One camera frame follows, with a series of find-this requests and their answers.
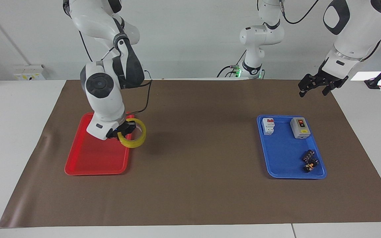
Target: yellow tape roll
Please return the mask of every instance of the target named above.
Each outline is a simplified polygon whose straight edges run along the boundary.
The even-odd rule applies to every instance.
[[[127,148],[137,148],[145,142],[145,139],[147,138],[147,128],[145,127],[145,124],[137,118],[127,118],[126,121],[128,122],[135,121],[136,128],[140,128],[142,133],[137,139],[128,140],[125,137],[123,137],[121,132],[118,132],[117,133],[118,139],[120,140],[121,144]]]

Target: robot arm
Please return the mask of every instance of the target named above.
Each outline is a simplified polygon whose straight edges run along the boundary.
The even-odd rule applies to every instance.
[[[139,87],[144,80],[132,48],[139,41],[139,31],[116,15],[121,0],[64,0],[63,6],[81,32],[115,48],[114,58],[88,63],[80,73],[83,90],[94,110],[86,131],[101,140],[115,137],[117,130],[128,128],[124,125],[128,122],[120,90]]]
[[[260,47],[275,45],[283,40],[280,15],[279,0],[260,0],[258,16],[263,24],[246,27],[239,35],[240,42],[246,47],[245,59],[239,64],[240,77],[259,77],[264,57]]]
[[[351,69],[381,40],[381,0],[333,0],[323,22],[337,39],[318,73],[305,75],[298,84],[301,97],[319,86],[325,86],[323,95],[340,88]]]

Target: brown tablecloth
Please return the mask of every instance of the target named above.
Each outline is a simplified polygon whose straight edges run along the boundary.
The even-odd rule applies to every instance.
[[[333,95],[300,98],[297,83],[154,81],[138,115],[147,140],[126,173],[73,177],[65,162],[91,108],[80,82],[67,81],[0,227],[381,221],[381,178]],[[146,93],[122,90],[127,110],[142,108]],[[327,178],[272,178],[260,114],[305,116]]]

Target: white tabletop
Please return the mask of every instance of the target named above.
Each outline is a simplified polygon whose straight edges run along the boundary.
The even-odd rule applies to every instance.
[[[38,142],[64,80],[0,81],[0,218]],[[381,176],[381,92],[363,82],[333,91],[343,113]],[[380,223],[221,226],[41,227],[0,229],[0,236],[36,237],[377,237]]]

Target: plastic tray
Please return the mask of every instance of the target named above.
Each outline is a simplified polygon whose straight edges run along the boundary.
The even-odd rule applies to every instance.
[[[64,171],[68,175],[119,175],[126,170],[129,148],[116,139],[100,140],[87,133],[92,116],[87,113],[80,120]]]
[[[265,117],[274,119],[274,133],[265,136],[261,121]],[[257,117],[258,131],[260,132],[261,144],[263,145],[264,158],[266,160],[267,171],[274,178],[286,179],[323,179],[327,176],[320,152],[307,121],[311,135],[307,139],[295,139],[290,127],[290,120],[293,117],[302,116],[281,116],[281,115],[259,115]],[[302,157],[307,150],[315,151],[314,157],[318,159],[317,165],[311,172],[305,172]]]

